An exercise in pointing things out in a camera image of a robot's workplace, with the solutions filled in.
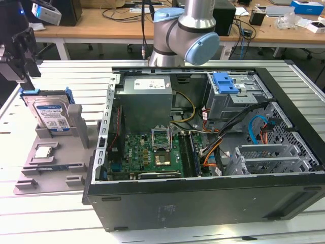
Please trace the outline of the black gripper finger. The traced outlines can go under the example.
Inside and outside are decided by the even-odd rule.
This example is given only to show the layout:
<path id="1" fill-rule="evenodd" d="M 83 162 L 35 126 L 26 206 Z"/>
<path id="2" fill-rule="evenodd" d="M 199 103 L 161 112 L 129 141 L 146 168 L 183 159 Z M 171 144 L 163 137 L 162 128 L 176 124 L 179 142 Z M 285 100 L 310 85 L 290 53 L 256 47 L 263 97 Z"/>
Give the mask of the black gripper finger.
<path id="1" fill-rule="evenodd" d="M 37 65 L 37 56 L 30 51 L 26 52 L 26 68 L 31 77 L 41 77 L 41 73 Z"/>
<path id="2" fill-rule="evenodd" d="M 35 36 L 32 28 L 14 35 L 12 37 L 15 53 L 12 55 L 13 70 L 16 74 L 16 81 L 20 83 L 24 90 L 34 90 L 35 87 L 30 79 L 26 68 L 26 52 L 30 51 L 35 54 Z"/>

